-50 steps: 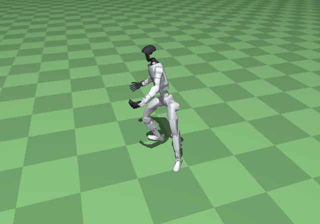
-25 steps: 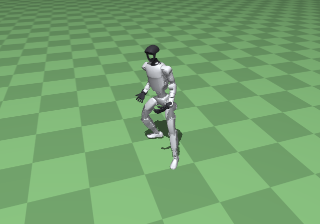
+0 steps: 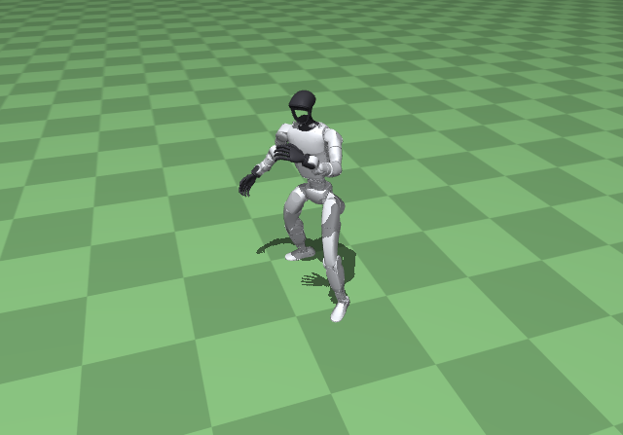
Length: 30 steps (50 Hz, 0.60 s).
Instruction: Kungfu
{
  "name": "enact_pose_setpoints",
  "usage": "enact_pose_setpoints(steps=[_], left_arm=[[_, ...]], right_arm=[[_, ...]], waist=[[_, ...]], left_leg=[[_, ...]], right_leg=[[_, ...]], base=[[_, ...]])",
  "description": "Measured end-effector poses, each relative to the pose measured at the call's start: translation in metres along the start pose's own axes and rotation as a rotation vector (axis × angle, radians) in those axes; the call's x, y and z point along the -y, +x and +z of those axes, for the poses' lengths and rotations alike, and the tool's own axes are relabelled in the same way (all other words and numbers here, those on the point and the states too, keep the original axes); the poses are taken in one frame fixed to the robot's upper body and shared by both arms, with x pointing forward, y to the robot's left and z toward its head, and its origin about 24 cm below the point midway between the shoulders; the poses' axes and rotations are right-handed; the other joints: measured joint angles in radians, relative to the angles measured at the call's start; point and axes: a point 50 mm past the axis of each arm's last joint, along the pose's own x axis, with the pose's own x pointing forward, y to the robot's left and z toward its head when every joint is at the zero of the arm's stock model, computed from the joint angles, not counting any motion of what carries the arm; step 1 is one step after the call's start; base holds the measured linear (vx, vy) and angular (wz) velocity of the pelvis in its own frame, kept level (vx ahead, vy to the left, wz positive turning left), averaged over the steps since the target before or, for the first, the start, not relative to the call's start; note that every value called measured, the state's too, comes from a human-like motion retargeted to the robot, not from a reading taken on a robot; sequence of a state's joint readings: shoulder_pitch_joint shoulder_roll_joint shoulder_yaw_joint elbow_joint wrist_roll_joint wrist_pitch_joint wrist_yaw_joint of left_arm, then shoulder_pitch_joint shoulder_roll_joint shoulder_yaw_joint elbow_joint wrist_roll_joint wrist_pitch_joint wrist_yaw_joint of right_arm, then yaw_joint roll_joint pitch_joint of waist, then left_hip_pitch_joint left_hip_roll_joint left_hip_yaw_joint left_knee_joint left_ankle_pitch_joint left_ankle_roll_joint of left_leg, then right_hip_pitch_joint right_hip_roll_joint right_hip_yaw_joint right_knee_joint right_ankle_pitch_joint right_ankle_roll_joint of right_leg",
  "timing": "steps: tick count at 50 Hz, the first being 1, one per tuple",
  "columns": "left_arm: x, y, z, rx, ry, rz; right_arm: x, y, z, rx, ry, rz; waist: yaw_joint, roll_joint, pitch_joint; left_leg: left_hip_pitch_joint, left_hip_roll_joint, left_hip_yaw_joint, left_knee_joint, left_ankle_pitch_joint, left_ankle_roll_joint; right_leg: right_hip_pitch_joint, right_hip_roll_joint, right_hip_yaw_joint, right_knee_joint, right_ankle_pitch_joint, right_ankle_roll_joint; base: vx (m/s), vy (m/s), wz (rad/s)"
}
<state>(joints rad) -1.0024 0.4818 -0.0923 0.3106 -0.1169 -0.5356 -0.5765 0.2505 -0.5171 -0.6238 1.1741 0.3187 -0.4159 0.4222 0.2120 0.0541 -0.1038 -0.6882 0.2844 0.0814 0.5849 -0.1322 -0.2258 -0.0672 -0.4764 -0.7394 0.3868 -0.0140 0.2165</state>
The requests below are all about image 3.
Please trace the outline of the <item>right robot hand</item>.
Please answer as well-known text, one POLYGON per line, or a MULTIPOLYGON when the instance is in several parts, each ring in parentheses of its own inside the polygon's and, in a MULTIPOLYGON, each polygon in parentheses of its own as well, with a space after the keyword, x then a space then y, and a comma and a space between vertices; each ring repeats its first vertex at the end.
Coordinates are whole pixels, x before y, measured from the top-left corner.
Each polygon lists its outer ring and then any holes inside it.
POLYGON ((259 168, 260 168, 260 166, 256 165, 251 170, 251 174, 248 174, 246 177, 244 177, 243 179, 240 180, 238 191, 239 191, 239 193, 242 196, 243 195, 246 196, 246 193, 249 196, 249 191, 251 189, 251 186, 253 186, 253 184, 255 183, 255 180, 256 180, 257 177, 260 178, 261 175, 256 174, 256 172, 259 170, 259 168))

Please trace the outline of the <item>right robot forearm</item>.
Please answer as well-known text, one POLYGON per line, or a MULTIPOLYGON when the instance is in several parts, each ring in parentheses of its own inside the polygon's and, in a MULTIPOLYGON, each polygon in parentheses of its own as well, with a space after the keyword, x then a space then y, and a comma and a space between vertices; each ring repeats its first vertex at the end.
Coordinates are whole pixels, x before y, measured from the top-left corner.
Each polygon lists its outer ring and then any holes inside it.
MULTIPOLYGON (((272 146, 273 147, 273 146, 272 146)), ((277 162, 277 161, 276 161, 277 162)), ((275 160, 273 159, 272 155, 270 154, 270 152, 268 152, 268 154, 266 155, 266 157, 264 158, 264 160, 256 165, 259 165, 260 168, 259 170, 256 172, 256 174, 258 175, 263 175, 266 171, 269 171, 271 169, 271 167, 273 166, 274 163, 276 163, 275 160)), ((255 166, 256 166, 255 165, 255 166)), ((254 166, 254 167, 255 167, 254 166)))

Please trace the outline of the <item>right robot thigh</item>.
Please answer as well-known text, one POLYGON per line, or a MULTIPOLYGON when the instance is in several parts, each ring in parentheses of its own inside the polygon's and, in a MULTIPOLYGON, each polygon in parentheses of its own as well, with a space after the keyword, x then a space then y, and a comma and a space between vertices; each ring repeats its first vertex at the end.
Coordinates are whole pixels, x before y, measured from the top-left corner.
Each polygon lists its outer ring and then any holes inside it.
POLYGON ((309 200, 306 197, 305 186, 307 183, 297 186, 289 195, 287 201, 284 204, 283 217, 286 228, 292 235, 297 235, 303 231, 303 221, 298 217, 302 212, 305 201, 309 200))

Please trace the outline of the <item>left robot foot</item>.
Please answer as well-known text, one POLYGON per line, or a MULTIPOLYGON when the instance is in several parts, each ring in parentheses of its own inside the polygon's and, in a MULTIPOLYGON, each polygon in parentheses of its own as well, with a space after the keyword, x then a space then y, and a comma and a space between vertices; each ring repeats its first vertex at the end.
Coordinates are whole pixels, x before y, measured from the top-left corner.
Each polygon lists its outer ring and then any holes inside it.
POLYGON ((346 299, 345 305, 343 305, 343 301, 336 304, 330 316, 331 321, 340 322, 344 318, 349 305, 349 297, 346 296, 346 299))

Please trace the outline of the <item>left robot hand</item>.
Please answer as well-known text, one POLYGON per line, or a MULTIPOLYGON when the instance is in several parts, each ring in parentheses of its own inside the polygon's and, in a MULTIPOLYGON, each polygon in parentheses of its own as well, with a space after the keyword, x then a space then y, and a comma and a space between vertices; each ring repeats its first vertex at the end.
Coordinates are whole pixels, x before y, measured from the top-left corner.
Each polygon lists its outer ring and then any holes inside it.
POLYGON ((309 169, 315 169, 315 166, 313 164, 308 163, 309 156, 311 155, 310 154, 304 155, 302 150, 299 150, 298 147, 296 147, 295 145, 291 143, 286 143, 286 145, 278 145, 274 153, 275 153, 274 157, 284 156, 284 157, 275 158, 275 162, 278 160, 285 160, 285 161, 290 161, 292 163, 302 163, 302 166, 304 167, 307 167, 309 169))

